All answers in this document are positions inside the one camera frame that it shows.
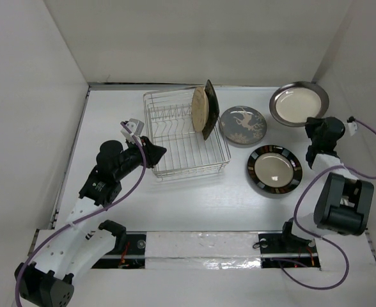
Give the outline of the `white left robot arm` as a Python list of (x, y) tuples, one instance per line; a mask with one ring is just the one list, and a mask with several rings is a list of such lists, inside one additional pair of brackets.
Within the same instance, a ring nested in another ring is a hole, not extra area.
[(106, 218), (121, 201), (121, 180), (138, 167), (153, 168), (166, 149), (141, 136), (127, 143), (106, 141), (96, 166), (79, 192), (63, 227), (45, 239), (16, 271), (15, 302), (25, 299), (36, 306), (66, 306), (76, 284), (106, 253), (120, 253), (126, 228)]

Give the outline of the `black striped rim plate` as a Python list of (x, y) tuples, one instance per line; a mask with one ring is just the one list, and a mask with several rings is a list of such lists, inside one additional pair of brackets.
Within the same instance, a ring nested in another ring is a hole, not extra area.
[(253, 150), (246, 169), (257, 188), (269, 194), (288, 194), (300, 185), (303, 177), (299, 159), (278, 145), (264, 145)]

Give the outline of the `black floral square plate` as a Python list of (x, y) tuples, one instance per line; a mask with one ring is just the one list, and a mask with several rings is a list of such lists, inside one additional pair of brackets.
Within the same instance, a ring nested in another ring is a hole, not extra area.
[(206, 141), (214, 127), (216, 126), (217, 120), (219, 118), (219, 102), (212, 82), (208, 79), (205, 85), (205, 93), (208, 98), (208, 120), (202, 130), (203, 139)]

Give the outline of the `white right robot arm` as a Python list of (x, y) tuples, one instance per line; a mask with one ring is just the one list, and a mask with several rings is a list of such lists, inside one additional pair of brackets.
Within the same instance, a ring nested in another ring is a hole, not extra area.
[(314, 211), (283, 225), (279, 244), (285, 251), (306, 247), (313, 239), (337, 233), (360, 236), (366, 229), (374, 186), (354, 176), (335, 151), (337, 141), (345, 134), (344, 123), (335, 118), (309, 117), (305, 131), (311, 144), (306, 162), (322, 186)]

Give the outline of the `grey deer round plate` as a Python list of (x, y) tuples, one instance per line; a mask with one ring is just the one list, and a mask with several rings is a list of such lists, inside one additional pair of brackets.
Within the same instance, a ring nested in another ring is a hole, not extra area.
[(267, 132), (264, 116), (247, 106), (228, 108), (221, 115), (219, 125), (226, 139), (238, 145), (259, 143)]

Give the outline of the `brown rim cream plate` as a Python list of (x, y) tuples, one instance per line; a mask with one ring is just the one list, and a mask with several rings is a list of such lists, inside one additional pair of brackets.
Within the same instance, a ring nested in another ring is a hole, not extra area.
[(321, 118), (328, 108), (327, 92), (321, 86), (307, 81), (284, 85), (269, 100), (272, 117), (287, 127), (303, 127), (308, 118)]

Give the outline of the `beige floral round plate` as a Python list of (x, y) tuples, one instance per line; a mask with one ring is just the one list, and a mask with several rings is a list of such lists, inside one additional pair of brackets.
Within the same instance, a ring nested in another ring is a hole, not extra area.
[(196, 132), (201, 132), (208, 120), (208, 98), (204, 87), (195, 88), (191, 103), (192, 124)]

